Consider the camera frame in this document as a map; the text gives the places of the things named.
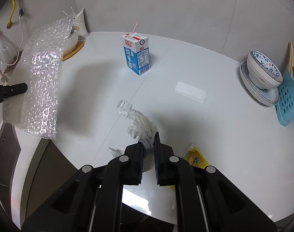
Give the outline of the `yellow white snack packet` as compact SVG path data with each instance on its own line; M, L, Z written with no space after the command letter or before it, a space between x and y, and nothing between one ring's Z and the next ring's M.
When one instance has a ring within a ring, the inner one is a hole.
M180 156L185 159L191 166L204 169L209 165L201 151L193 144L191 144L185 152Z

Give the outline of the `blue floral ceramic bowl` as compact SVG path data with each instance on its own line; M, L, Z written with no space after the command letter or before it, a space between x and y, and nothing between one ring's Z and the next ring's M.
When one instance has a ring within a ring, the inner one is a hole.
M279 80L281 77L281 72L278 67L263 53L258 50L251 50L250 55L255 60L255 62L264 69L264 71L270 75L270 77L275 80Z

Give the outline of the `white tissue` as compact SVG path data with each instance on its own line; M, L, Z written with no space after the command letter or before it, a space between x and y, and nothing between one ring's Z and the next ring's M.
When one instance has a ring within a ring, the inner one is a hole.
M154 167L154 138L157 132L155 122L151 121L140 111L133 108L126 100L117 103L117 112L132 121L127 133L144 146L143 172L148 172Z

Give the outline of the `pink drinking straw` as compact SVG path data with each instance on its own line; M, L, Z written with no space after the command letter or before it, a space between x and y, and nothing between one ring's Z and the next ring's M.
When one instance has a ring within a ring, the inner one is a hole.
M134 33L134 32L135 32L135 30L136 30L136 28L137 28L137 25L138 25L138 23L139 23L139 21L137 21L137 22L136 22L136 24L135 24L135 26L134 26L134 28L133 28L133 30L132 30L132 33Z

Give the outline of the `blue perforated utensil basket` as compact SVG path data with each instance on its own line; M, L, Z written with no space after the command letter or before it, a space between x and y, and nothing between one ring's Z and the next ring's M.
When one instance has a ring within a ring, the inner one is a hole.
M278 86L279 101L276 112L279 123L289 125L294 120L294 80L288 70L283 74L283 82Z

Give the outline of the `blue striped plate stack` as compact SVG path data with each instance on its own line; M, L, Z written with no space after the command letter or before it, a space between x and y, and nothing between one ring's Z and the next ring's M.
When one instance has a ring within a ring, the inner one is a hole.
M277 88L272 90L262 90L251 81L246 61L240 64L239 72L244 86L247 88L252 97L254 97L259 103L264 106L275 106L279 102L280 95Z

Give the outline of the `blue white milk carton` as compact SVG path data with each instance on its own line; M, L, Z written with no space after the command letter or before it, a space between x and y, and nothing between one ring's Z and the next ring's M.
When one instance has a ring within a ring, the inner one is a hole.
M147 36L127 33L122 36L127 66L137 75L150 69L149 39Z

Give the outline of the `wooden chopsticks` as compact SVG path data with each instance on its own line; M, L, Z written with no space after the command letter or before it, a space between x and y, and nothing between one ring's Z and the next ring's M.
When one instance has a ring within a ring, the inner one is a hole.
M294 68L294 53L293 53L293 43L289 41L288 43L288 64L287 64L287 70L290 73L290 76L293 74L293 68Z

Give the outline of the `plastic bag with food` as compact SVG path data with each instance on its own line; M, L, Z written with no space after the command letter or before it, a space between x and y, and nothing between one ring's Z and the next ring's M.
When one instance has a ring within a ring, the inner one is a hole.
M0 63L3 66L3 73L11 73L18 62L20 51L12 46L12 44L0 32Z

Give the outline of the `clear bubble wrap sheet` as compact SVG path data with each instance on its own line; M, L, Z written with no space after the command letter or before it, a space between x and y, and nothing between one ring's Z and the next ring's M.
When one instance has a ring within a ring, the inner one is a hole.
M32 135L55 138L62 58L73 17L58 19L31 35L9 79L10 85L26 83L27 91L4 100L4 122Z

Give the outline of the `white utensil holder cup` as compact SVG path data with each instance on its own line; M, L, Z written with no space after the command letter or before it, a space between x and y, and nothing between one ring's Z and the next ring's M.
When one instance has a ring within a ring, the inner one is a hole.
M82 9L78 14L75 14L74 20L73 20L73 26L75 30L77 30L78 33L78 39L82 40L89 36L89 32L87 30L86 24L85 24L85 17L84 17L85 10Z

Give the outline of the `white bowl red rim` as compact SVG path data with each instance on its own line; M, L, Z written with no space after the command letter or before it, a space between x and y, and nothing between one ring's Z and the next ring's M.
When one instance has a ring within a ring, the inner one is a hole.
M259 66L250 55L250 51L247 56L247 69L251 81L260 89L272 90L278 87L283 82L281 75L279 80L275 80L270 77L261 66Z

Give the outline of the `white bowl on coaster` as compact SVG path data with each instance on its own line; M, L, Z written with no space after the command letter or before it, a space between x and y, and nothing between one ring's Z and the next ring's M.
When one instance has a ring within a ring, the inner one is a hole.
M63 55L67 55L68 53L72 52L75 49L77 42L78 33L77 30L74 30L73 33L71 33L71 35L68 36L65 41Z

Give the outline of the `wooden round coaster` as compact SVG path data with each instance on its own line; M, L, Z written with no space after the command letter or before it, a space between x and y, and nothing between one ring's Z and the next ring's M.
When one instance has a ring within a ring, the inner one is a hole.
M73 57L77 52L79 52L85 45L85 42L84 41L78 41L75 48L73 48L73 50L71 52L69 52L68 54L66 54L64 57L63 57L63 61L66 61L68 60L69 58Z

